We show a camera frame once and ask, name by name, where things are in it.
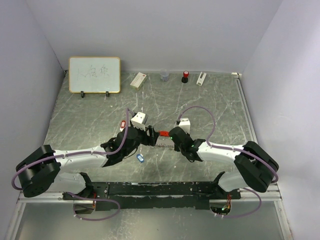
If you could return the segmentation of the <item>blue tagged key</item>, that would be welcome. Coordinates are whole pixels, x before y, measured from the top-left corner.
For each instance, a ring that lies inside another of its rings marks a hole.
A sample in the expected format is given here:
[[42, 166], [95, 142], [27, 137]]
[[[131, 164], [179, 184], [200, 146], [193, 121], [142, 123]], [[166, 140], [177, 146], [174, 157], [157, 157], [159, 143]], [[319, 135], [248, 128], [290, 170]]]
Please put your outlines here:
[[136, 158], [138, 159], [138, 161], [140, 163], [143, 163], [145, 161], [145, 158], [144, 158], [144, 156], [142, 154], [137, 154]]

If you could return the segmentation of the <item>red tagged key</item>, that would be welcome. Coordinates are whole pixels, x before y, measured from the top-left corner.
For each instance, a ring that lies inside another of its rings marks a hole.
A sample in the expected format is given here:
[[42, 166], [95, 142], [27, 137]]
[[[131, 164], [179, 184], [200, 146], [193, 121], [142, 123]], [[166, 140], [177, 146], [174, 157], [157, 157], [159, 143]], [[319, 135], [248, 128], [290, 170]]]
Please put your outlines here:
[[122, 132], [125, 129], [125, 127], [126, 127], [126, 121], [122, 120], [120, 123], [119, 131]]

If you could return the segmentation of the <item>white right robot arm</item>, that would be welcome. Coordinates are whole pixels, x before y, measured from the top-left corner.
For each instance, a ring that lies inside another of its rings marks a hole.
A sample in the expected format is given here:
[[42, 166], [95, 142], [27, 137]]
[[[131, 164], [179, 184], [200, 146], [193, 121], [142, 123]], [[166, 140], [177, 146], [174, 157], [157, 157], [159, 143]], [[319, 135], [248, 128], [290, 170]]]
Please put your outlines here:
[[174, 150], [181, 152], [191, 163], [214, 161], [235, 166], [231, 172], [222, 172], [216, 177], [212, 193], [218, 199], [223, 199], [233, 190], [247, 187], [264, 193], [271, 183], [279, 179], [278, 163], [254, 141], [232, 146], [200, 138], [193, 140], [178, 126], [168, 135], [174, 143]]

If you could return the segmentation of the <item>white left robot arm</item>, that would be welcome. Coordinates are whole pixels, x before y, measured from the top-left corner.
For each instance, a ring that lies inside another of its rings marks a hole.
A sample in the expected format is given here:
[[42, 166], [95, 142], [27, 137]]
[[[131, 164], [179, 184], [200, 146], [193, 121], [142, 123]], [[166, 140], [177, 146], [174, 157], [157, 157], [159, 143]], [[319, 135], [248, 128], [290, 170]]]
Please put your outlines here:
[[116, 165], [140, 145], [155, 146], [159, 135], [151, 125], [145, 130], [130, 126], [92, 148], [62, 151], [42, 145], [16, 166], [23, 195], [33, 198], [49, 191], [71, 192], [89, 199], [94, 192], [91, 180], [87, 173], [76, 170]]

